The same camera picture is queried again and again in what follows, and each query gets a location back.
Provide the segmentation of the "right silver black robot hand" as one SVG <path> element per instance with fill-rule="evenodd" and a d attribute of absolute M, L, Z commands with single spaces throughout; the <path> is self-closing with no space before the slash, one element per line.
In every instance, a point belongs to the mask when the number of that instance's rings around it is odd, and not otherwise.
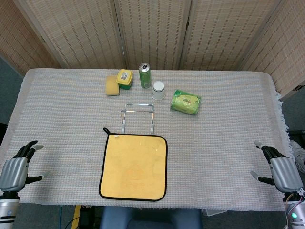
<path fill-rule="evenodd" d="M 252 177 L 259 182 L 275 186 L 282 193 L 301 193 L 304 185 L 294 160 L 284 156 L 274 147 L 267 146 L 260 141 L 254 141 L 254 144 L 263 152 L 270 167 L 272 177 L 262 177 L 256 172 L 251 171 Z"/>

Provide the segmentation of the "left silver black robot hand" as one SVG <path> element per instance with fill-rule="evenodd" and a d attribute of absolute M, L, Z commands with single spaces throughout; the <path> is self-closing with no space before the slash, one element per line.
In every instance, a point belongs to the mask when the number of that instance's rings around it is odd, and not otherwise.
<path fill-rule="evenodd" d="M 43 180 L 48 172 L 39 176 L 29 177 L 29 163 L 35 152 L 44 148 L 38 141 L 31 141 L 23 146 L 10 160 L 6 160 L 0 175 L 0 189 L 2 192 L 19 192 L 26 184 Z"/>

